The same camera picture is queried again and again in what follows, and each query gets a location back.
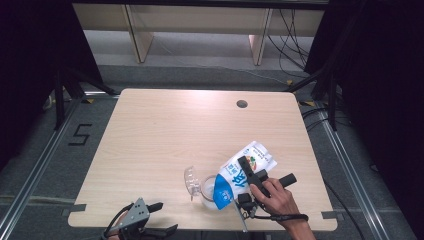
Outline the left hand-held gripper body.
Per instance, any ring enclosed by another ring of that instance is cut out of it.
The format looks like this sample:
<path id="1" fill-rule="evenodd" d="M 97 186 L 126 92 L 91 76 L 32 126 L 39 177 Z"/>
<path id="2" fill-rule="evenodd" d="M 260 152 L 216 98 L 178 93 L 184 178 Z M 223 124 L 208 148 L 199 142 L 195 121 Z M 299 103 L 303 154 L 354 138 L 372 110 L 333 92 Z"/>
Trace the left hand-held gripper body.
<path id="1" fill-rule="evenodd" d="M 145 225 L 150 212 L 143 198 L 137 199 L 128 210 L 125 219 L 118 225 L 120 240 L 141 240 L 146 237 Z"/>

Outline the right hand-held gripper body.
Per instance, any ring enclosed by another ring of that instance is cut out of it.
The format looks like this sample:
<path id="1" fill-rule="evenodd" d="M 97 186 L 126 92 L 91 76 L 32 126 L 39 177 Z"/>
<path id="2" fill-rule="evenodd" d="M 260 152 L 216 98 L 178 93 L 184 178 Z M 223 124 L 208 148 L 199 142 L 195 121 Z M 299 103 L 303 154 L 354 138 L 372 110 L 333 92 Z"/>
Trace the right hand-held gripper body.
<path id="1" fill-rule="evenodd" d="M 256 214 L 256 211 L 261 208 L 266 211 L 265 205 L 256 199 L 250 193 L 242 193 L 238 195 L 238 199 L 235 201 L 236 209 L 239 212 L 242 223 L 245 223 L 246 219 L 261 219 L 261 220 L 271 220 L 271 221 L 288 221 L 295 220 L 298 218 L 296 214 L 294 215 L 272 215 L 268 216 L 259 216 Z"/>

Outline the blue white milk carton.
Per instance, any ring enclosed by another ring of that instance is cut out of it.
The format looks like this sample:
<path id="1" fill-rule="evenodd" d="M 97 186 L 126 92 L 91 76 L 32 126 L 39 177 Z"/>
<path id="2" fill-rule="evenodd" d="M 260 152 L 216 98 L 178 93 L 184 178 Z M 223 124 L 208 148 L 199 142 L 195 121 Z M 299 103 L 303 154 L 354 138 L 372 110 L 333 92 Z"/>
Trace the blue white milk carton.
<path id="1" fill-rule="evenodd" d="M 277 162 L 269 151 L 259 142 L 252 141 L 223 164 L 215 177 L 213 201 L 219 210 L 224 209 L 239 194 L 249 189 L 247 177 L 238 159 L 245 157 L 254 173 L 261 170 L 269 172 Z"/>

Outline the clear glass jar with lid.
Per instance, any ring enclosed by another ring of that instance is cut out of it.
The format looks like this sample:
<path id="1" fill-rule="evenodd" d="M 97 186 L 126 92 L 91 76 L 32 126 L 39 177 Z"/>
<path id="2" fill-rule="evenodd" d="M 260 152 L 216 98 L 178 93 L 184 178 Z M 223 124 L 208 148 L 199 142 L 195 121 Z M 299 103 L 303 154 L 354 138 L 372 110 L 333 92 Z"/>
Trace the clear glass jar with lid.
<path id="1" fill-rule="evenodd" d="M 217 210 L 217 206 L 213 200 L 215 178 L 215 175 L 210 175 L 200 180 L 193 166 L 184 170 L 185 187 L 191 199 L 200 197 L 202 204 L 210 210 Z"/>

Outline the person's left hand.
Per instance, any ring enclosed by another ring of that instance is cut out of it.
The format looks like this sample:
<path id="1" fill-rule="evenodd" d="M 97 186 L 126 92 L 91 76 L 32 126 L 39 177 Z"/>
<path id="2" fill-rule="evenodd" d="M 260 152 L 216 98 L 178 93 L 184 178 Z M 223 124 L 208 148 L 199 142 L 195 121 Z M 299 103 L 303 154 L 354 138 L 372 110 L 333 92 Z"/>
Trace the person's left hand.
<path id="1" fill-rule="evenodd" d="M 106 234 L 107 240 L 120 240 L 119 238 L 119 229 L 118 225 L 125 219 L 127 211 L 122 213 L 120 217 L 116 220 L 115 226 Z"/>

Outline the person's right hand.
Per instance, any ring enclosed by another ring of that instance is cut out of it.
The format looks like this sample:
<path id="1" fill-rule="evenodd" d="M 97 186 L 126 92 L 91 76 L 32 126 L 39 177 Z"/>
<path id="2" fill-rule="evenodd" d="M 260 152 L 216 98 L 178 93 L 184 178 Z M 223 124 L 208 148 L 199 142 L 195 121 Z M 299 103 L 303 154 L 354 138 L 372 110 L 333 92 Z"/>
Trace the person's right hand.
<path id="1" fill-rule="evenodd" d="M 254 184 L 250 185 L 250 190 L 254 197 L 265 205 L 269 213 L 272 215 L 299 214 L 292 193 L 286 190 L 278 179 L 268 178 L 263 182 L 263 186 L 269 192 L 269 197 L 266 197 Z"/>

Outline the black metal stand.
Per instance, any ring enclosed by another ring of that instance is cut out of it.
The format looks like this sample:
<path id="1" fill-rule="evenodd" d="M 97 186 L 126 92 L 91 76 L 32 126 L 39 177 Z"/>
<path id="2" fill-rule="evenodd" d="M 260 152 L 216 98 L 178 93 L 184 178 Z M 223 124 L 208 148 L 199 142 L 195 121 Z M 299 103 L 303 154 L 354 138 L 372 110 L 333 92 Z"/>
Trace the black metal stand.
<path id="1" fill-rule="evenodd" d="M 301 80 L 300 82 L 289 86 L 286 92 L 294 93 L 295 91 L 303 88 L 307 84 L 316 82 L 315 87 L 311 92 L 314 100 L 322 100 L 324 96 L 328 97 L 328 110 L 329 124 L 333 131 L 337 130 L 335 113 L 336 113 L 336 87 L 337 83 L 334 76 L 334 70 L 329 64 L 325 64 L 321 69 L 315 73 Z"/>
<path id="2" fill-rule="evenodd" d="M 93 78 L 81 71 L 69 67 L 59 68 L 54 77 L 56 130 L 58 130 L 65 121 L 64 91 L 67 91 L 72 99 L 81 99 L 85 97 L 86 94 L 80 85 L 81 82 L 86 82 L 110 96 L 119 95 L 118 91 L 106 86 L 101 77 Z"/>

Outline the dark curtain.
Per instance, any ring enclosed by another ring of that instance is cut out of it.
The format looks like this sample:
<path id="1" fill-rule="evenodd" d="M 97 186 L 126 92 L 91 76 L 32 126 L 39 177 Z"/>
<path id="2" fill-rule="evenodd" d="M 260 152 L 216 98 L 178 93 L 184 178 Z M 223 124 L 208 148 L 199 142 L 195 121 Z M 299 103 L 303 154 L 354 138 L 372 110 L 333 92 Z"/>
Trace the dark curtain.
<path id="1" fill-rule="evenodd" d="M 359 32 L 337 63 L 344 102 L 417 240 L 424 240 L 424 0 L 329 0 L 306 71 L 321 68 L 348 22 Z"/>
<path id="2" fill-rule="evenodd" d="M 102 81 L 72 0 L 0 0 L 0 170 L 66 69 Z"/>

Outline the aluminium floor rail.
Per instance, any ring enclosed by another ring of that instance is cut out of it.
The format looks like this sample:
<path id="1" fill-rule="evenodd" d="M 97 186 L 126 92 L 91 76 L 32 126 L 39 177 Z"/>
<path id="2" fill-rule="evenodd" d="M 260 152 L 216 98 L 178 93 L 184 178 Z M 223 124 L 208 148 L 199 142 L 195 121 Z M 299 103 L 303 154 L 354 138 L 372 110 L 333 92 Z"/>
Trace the aluminium floor rail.
<path id="1" fill-rule="evenodd" d="M 382 222 L 380 214 L 378 213 L 375 205 L 372 203 L 367 191 L 365 190 L 365 187 L 362 184 L 338 133 L 330 125 L 329 115 L 327 113 L 321 112 L 319 113 L 319 117 L 323 121 L 325 132 L 331 145 L 333 146 L 333 149 L 341 164 L 341 168 L 343 169 L 343 172 L 358 202 L 361 212 L 363 213 L 364 218 L 374 236 L 374 239 L 390 240 L 389 234 Z"/>
<path id="2" fill-rule="evenodd" d="M 32 193 L 41 180 L 47 166 L 52 159 L 61 139 L 66 132 L 71 117 L 77 109 L 80 100 L 71 100 L 67 110 L 65 111 L 65 118 L 61 125 L 53 131 L 52 135 L 47 142 L 46 147 L 43 149 L 41 155 L 37 158 L 34 167 L 26 178 L 19 193 L 13 198 L 9 205 L 8 210 L 0 220 L 0 240 L 8 240 L 13 229 L 15 228 L 19 218 L 21 217 Z"/>

